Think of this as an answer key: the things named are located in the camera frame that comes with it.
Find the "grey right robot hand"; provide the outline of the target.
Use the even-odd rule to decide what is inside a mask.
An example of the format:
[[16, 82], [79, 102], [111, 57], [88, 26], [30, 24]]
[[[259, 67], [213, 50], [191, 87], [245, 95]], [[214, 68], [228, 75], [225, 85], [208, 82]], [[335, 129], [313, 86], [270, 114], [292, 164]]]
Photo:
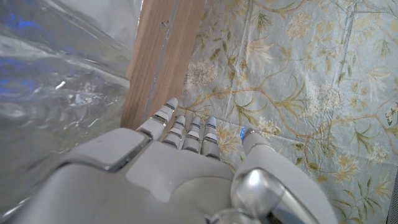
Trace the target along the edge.
[[72, 149], [2, 223], [336, 223], [330, 201], [252, 127], [237, 170], [220, 159], [216, 120], [174, 118], [175, 98], [137, 129]]

